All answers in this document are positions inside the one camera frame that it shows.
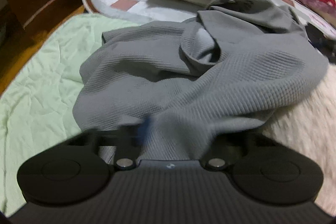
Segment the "white shag carpet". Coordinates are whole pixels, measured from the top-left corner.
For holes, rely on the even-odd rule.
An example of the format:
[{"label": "white shag carpet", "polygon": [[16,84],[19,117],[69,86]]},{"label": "white shag carpet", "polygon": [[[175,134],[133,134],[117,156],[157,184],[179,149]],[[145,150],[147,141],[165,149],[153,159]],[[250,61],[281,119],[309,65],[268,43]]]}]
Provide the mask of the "white shag carpet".
[{"label": "white shag carpet", "polygon": [[336,66],[310,97],[279,109],[262,127],[262,133],[318,163],[324,173],[316,199],[324,211],[336,215]]}]

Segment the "green fabric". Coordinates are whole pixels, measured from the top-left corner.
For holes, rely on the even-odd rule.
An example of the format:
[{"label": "green fabric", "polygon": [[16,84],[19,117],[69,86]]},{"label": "green fabric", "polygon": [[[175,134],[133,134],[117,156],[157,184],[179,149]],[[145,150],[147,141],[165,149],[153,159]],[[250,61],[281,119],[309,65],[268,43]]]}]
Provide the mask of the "green fabric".
[{"label": "green fabric", "polygon": [[101,33],[136,25],[97,14],[72,17],[48,38],[2,95],[0,210],[7,216],[25,203],[16,181],[20,165],[79,133],[72,115],[83,87],[79,67],[101,46]]}]

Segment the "round black cover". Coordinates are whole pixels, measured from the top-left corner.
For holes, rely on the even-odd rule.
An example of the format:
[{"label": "round black cover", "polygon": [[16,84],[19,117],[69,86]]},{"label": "round black cover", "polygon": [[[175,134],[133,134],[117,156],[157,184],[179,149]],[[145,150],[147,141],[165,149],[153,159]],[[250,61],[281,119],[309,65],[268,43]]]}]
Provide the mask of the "round black cover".
[{"label": "round black cover", "polygon": [[109,176],[107,164],[97,155],[81,146],[64,145],[24,162],[17,182],[27,201],[62,205],[96,194]]},{"label": "round black cover", "polygon": [[258,148],[235,164],[232,176],[251,197],[279,205],[312,200],[323,183],[315,162],[285,147]]}]

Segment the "floor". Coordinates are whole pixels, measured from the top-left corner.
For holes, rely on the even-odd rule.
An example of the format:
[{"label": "floor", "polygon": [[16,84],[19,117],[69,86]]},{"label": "floor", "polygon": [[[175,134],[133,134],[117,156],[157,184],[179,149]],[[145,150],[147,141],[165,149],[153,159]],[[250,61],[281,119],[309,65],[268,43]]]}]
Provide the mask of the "floor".
[{"label": "floor", "polygon": [[40,32],[34,37],[28,37],[17,23],[18,26],[0,46],[0,95],[52,32],[70,17],[83,12],[84,7],[81,6],[59,22],[50,32]]}]

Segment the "gray fabric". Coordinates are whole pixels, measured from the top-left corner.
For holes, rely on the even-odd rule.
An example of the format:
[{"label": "gray fabric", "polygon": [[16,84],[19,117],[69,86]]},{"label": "gray fabric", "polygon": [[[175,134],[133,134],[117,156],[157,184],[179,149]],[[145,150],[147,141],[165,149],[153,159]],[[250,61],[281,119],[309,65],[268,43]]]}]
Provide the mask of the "gray fabric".
[{"label": "gray fabric", "polygon": [[200,157],[215,135],[304,99],[328,65],[289,8],[269,0],[213,0],[182,23],[103,36],[80,68],[73,116],[82,130],[108,130],[151,115],[144,159]]}]

